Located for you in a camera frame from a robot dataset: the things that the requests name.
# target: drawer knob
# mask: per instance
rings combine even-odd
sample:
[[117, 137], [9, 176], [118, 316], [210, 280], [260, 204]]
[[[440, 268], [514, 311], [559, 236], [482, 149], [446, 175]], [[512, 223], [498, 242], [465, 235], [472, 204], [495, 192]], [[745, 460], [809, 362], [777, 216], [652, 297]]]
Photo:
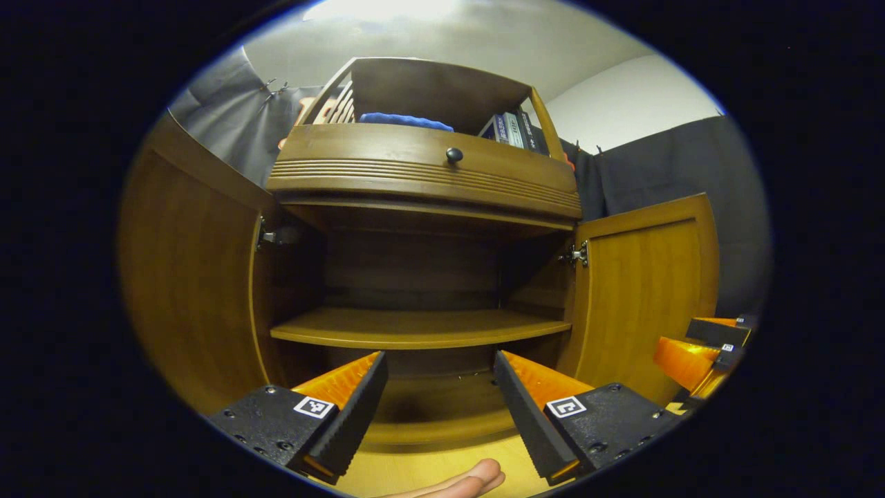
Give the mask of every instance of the drawer knob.
[[445, 152], [445, 157], [449, 160], [450, 164], [455, 164], [456, 162], [464, 158], [464, 153], [460, 149], [449, 147], [449, 149]]

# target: cabinet hinge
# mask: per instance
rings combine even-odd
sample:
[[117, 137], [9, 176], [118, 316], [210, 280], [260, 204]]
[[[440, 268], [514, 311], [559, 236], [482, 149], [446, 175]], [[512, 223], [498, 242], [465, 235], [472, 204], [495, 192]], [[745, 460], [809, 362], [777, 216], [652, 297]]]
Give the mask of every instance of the cabinet hinge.
[[581, 249], [576, 251], [574, 249], [574, 244], [568, 248], [568, 252], [559, 256], [558, 258], [562, 262], [571, 262], [572, 268], [576, 266], [577, 261], [581, 261], [581, 265], [586, 268], [589, 265], [587, 260], [587, 241], [581, 242]]
[[255, 250], [261, 249], [262, 245], [287, 245], [294, 244], [300, 234], [295, 227], [279, 227], [275, 231], [267, 231], [265, 228], [265, 217], [259, 217], [260, 226], [258, 227], [258, 240], [255, 241]]

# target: white wall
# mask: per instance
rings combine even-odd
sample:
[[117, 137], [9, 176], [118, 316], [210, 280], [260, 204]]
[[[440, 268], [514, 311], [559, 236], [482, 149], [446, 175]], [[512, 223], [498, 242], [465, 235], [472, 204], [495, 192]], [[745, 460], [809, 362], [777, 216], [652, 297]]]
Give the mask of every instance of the white wall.
[[704, 89], [658, 55], [606, 69], [545, 104], [559, 137], [580, 141], [594, 154], [597, 145], [606, 151], [722, 112]]

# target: blue cloth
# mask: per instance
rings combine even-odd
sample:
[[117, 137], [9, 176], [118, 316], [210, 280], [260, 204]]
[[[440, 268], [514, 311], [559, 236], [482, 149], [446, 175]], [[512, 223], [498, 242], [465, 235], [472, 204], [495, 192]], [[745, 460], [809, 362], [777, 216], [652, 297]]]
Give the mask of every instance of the blue cloth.
[[402, 116], [400, 114], [385, 113], [365, 113], [359, 116], [361, 123], [381, 123], [381, 124], [399, 124], [405, 126], [418, 126], [422, 128], [442, 129], [445, 131], [455, 131], [449, 125], [439, 121], [426, 120], [424, 118], [416, 118], [414, 116]]

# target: hand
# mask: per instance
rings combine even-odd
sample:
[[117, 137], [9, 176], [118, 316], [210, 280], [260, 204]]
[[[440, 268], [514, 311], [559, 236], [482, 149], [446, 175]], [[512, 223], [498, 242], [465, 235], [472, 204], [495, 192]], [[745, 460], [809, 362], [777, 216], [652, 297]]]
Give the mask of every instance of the hand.
[[491, 458], [485, 458], [471, 470], [439, 484], [380, 498], [475, 498], [498, 487], [504, 478], [501, 465]]

